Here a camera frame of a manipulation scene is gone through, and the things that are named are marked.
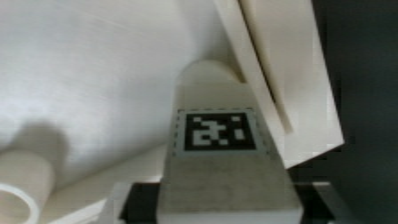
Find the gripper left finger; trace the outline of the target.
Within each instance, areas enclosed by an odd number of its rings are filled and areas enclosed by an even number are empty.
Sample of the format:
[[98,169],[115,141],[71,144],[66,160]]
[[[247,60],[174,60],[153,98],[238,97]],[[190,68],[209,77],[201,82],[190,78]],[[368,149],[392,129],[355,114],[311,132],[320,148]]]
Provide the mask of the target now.
[[121,218],[121,214],[130,191],[131,191],[131,183],[119,182],[114,185],[94,224],[126,224],[126,221]]

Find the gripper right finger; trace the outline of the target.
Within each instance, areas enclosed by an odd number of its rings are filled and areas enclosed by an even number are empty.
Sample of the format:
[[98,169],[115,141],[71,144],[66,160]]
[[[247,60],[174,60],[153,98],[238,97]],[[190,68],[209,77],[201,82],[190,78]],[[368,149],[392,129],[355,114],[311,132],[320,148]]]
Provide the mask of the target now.
[[332,184],[329,182],[314,182],[313,187],[332,213],[332,220],[327,224],[362,224],[360,220],[355,218]]

